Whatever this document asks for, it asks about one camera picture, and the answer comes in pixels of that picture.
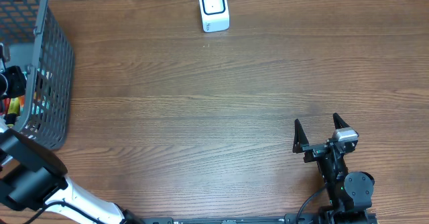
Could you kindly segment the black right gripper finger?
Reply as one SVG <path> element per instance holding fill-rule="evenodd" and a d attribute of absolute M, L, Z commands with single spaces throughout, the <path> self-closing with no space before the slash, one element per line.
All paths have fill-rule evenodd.
<path fill-rule="evenodd" d="M 349 124 L 347 124 L 338 113 L 334 113 L 332 115 L 335 129 L 342 129 L 349 127 Z"/>
<path fill-rule="evenodd" d="M 299 119 L 296 119 L 294 121 L 294 143 L 292 151 L 295 154 L 302 153 L 304 148 L 307 148 L 308 146 L 309 142 L 302 128 L 302 124 Z"/>

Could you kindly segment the red snack stick packet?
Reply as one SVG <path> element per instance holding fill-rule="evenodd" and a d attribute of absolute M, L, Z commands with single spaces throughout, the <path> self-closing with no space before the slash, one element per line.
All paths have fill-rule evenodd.
<path fill-rule="evenodd" d="M 3 99 L 1 101 L 1 114 L 6 115 L 9 110 L 10 99 Z"/>

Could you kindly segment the teal Kleenex tissue pack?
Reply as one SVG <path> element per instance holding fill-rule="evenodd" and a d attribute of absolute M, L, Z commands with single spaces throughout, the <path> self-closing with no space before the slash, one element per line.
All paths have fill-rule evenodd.
<path fill-rule="evenodd" d="M 44 109 L 50 108 L 50 101 L 46 94 L 50 94 L 51 88 L 44 89 L 44 81 L 48 80 L 52 74 L 49 71 L 38 69 L 38 75 L 36 77 L 36 88 L 34 91 L 34 102 L 32 107 L 33 114 L 39 115 L 42 118 Z"/>

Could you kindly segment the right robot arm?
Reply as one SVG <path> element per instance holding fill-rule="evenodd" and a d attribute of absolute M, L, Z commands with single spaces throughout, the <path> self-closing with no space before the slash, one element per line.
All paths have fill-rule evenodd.
<path fill-rule="evenodd" d="M 376 223 L 375 214 L 367 212 L 372 207 L 375 180 L 367 172 L 350 172 L 345 155 L 355 151 L 359 134 L 338 113 L 332 115 L 335 131 L 322 144 L 311 145 L 298 119 L 294 121 L 292 151 L 303 153 L 305 163 L 316 162 L 324 186 L 312 194 L 292 219 L 295 223 Z M 317 213 L 304 216 L 310 201 L 326 191 L 329 206 Z"/>

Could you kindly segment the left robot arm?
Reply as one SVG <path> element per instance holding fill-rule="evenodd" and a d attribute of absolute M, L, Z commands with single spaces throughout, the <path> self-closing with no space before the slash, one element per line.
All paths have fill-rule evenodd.
<path fill-rule="evenodd" d="M 131 211 L 74 183 L 51 150 L 5 125 L 1 127 L 1 161 L 8 157 L 18 165 L 1 177 L 1 204 L 14 211 L 36 211 L 28 223 L 45 211 L 78 223 L 143 223 Z"/>

